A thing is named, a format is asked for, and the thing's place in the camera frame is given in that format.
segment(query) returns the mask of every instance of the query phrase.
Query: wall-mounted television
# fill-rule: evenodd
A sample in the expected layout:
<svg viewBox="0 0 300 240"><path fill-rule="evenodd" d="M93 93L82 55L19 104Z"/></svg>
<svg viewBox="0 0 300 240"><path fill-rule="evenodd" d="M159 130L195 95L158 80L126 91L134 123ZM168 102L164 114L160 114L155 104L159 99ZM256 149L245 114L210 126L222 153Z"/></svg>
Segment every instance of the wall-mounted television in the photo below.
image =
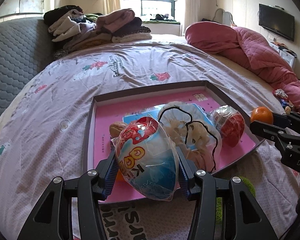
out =
<svg viewBox="0 0 300 240"><path fill-rule="evenodd" d="M295 41L295 17L281 8L259 4L259 25L290 41Z"/></svg>

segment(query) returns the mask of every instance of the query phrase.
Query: large toy egg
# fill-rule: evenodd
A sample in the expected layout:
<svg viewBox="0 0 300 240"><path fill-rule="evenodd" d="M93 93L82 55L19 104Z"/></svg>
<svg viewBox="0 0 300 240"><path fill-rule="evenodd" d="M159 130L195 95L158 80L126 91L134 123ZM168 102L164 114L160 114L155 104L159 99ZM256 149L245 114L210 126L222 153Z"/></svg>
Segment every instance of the large toy egg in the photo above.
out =
<svg viewBox="0 0 300 240"><path fill-rule="evenodd" d="M178 156L174 143L152 117L131 122L115 145L124 179L144 196L171 200L178 179Z"/></svg>

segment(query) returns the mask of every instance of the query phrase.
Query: pile of clothes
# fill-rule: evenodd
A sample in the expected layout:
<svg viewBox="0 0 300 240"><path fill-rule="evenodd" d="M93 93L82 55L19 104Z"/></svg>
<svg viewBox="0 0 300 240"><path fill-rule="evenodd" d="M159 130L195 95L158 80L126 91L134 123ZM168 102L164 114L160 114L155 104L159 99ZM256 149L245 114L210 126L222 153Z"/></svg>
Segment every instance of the pile of clothes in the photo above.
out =
<svg viewBox="0 0 300 240"><path fill-rule="evenodd" d="M121 9L108 15L84 15L78 6L68 5L44 15L48 32L56 44L54 58L107 43L152 39L151 30L142 26L132 9Z"/></svg>

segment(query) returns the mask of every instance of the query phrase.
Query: metal screw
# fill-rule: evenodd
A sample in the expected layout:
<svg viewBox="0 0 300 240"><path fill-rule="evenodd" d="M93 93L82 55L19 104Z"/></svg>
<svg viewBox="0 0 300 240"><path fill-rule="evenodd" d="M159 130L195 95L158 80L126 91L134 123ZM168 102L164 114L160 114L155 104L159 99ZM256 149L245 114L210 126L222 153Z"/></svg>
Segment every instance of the metal screw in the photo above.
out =
<svg viewBox="0 0 300 240"><path fill-rule="evenodd" d="M61 178L61 177L56 177L56 178L53 179L53 182L54 182L55 184L58 184L58 183L60 183L61 181L62 181L62 178Z"/></svg>
<svg viewBox="0 0 300 240"><path fill-rule="evenodd" d="M196 173L197 173L197 175L199 175L199 176L204 176L204 175L206 175L206 172L205 172L204 170L197 170Z"/></svg>
<svg viewBox="0 0 300 240"><path fill-rule="evenodd" d="M89 176L95 176L98 172L96 170L89 170L88 175Z"/></svg>
<svg viewBox="0 0 300 240"><path fill-rule="evenodd" d="M239 177L233 177L233 178L232 178L232 181L233 181L234 183L240 183L240 182L241 182L241 179L240 179Z"/></svg>

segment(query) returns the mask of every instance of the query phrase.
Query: bed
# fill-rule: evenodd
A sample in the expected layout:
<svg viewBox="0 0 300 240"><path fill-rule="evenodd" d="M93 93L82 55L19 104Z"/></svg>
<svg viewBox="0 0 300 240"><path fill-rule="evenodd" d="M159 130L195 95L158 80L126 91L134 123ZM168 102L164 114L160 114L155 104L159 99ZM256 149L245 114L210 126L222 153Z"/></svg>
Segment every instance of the bed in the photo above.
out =
<svg viewBox="0 0 300 240"><path fill-rule="evenodd" d="M165 80L152 80L156 73ZM152 40L107 44L74 52L37 74L0 116L0 231L7 240L17 236L36 201L55 176L82 174L83 136L93 96L141 86L208 80L245 112L267 106L282 114L272 88L253 73L222 57L188 45L184 37L153 35ZM60 123L68 127L60 130ZM300 175L280 163L269 142L218 176L251 180L256 198L275 232L281 236L293 222ZM132 224L111 205L117 223L111 231L133 239L129 225L142 228L144 239L186 239L194 203L179 192L171 202L139 200L123 204L137 212ZM80 237L76 202L72 207L73 234Z"/></svg>

